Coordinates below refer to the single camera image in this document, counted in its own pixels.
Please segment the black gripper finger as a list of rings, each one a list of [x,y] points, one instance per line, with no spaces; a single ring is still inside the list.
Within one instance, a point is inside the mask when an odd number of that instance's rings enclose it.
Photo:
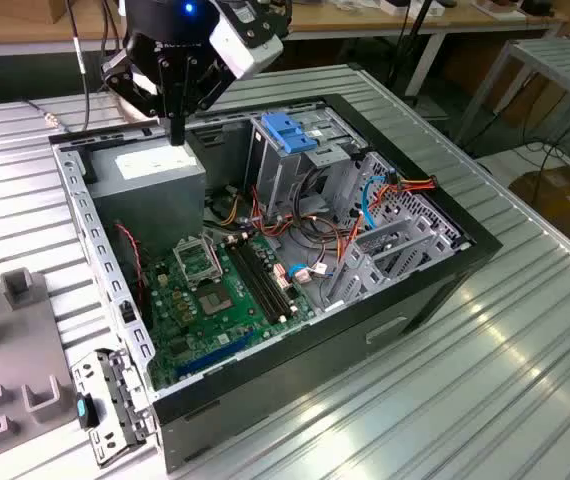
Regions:
[[[156,117],[164,128],[171,145],[177,144],[175,112],[166,106],[164,94],[157,89],[154,93],[140,86],[134,79],[133,63],[125,48],[118,51],[101,65],[101,78],[106,86],[139,113],[148,118]]]
[[[209,109],[235,80],[225,62],[217,55],[190,57],[186,62],[177,114],[177,144],[185,140],[186,120],[199,111]]]

